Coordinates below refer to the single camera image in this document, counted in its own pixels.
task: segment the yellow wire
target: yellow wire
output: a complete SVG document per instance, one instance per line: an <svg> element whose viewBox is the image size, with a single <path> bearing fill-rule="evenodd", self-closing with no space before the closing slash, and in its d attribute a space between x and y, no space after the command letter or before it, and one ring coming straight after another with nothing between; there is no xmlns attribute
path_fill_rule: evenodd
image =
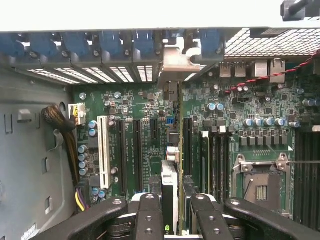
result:
<svg viewBox="0 0 320 240"><path fill-rule="evenodd" d="M82 206L80 200L79 200L79 196L78 196L78 193L75 192L75 201L76 201L76 204L79 206L79 208L81 209L82 212L85 211L85 208L84 206Z"/></svg>

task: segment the white pci slot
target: white pci slot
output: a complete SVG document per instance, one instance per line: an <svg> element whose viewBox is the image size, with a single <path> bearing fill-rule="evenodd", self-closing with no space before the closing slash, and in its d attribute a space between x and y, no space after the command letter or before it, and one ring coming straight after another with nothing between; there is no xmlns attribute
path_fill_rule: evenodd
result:
<svg viewBox="0 0 320 240"><path fill-rule="evenodd" d="M108 189L111 185L110 174L110 145L108 116L98 116L98 146L99 146L99 164L100 164L100 187Z"/></svg>

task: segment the green circuit board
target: green circuit board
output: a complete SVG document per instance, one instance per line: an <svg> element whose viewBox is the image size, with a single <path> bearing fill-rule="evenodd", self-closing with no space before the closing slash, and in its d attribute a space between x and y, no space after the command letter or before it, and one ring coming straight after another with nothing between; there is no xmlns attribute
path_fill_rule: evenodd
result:
<svg viewBox="0 0 320 240"><path fill-rule="evenodd" d="M268 191L278 191L276 194L279 199L278 205L272 203L271 210L292 217L293 164L282 172L272 168L255 169L261 173L259 176L256 173L235 174L234 167L239 155L244 156L246 162L276 161L283 154L288 161L294 160L295 128L290 123L310 125L313 121L320 120L318 107L303 105L303 100L316 100L320 96L320 88L315 87L319 86L319 77L309 73L310 69L305 69L298 74L287 74L283 88L280 89L278 84L264 81L248 85L248 91L225 93L231 86L244 82L245 79L218 76L202 76L183 85L182 114L186 122L185 128L188 126L188 129L184 129L183 169L184 175L192 175L200 192L210 193L221 201L229 196L245 198L249 190L245 179L254 176L252 179L260 181L267 172L268 178L274 181ZM86 99L80 99L81 93L86 94ZM83 178L100 172L97 143L93 143L89 136L88 123L97 120L98 116L112 115L117 121L121 121L125 141L122 145L119 144L119 128L110 128L110 164L112 168L118 167L120 155L125 152L126 173L124 179L112 176L113 183L107 195L126 196L130 199L135 193L148 192L149 177L161 174L161 160L166 156L168 120L172 121L175 114L172 103L163 100L163 93L156 83L79 85L74 87L74 98L76 103L85 103L87 113L87 123L77 128L78 145L89 146L88 174ZM210 111L208 104L222 104L223 110ZM272 124L262 124L261 127L244 125L245 120L255 119L271 119ZM276 126L276 119L283 119L284 125ZM140 176L135 169L136 121L141 126L138 130L142 142L142 146L139 146L142 164ZM216 127L225 127L226 133L221 135L219 131L214 132ZM209 133L208 140L203 138L203 132ZM125 189L121 187L121 181L127 182ZM260 200L267 202L267 197Z"/></svg>

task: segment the motherboard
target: motherboard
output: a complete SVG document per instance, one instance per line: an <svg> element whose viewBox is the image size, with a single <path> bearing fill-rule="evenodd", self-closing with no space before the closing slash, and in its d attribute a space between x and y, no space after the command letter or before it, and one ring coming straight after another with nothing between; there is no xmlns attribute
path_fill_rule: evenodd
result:
<svg viewBox="0 0 320 240"><path fill-rule="evenodd" d="M296 132L320 123L319 76L303 68L242 85L246 74L222 67L182 85L183 175L220 203L244 198L293 218ZM168 131L179 124L173 103L156 83L78 85L73 92L85 105L77 144L91 204L149 192L149 178L168 160Z"/></svg>

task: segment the gray metal case panel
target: gray metal case panel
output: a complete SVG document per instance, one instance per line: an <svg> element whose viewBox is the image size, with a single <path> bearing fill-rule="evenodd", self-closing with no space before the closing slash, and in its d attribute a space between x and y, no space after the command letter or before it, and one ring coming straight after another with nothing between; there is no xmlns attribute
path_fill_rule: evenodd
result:
<svg viewBox="0 0 320 240"><path fill-rule="evenodd" d="M70 103L63 86L0 70L0 239L20 240L34 224L45 231L75 210L66 150L49 151L55 148L55 135L39 120L43 108L60 102ZM21 110L29 114L18 123ZM43 173L45 158L49 168Z"/></svg>

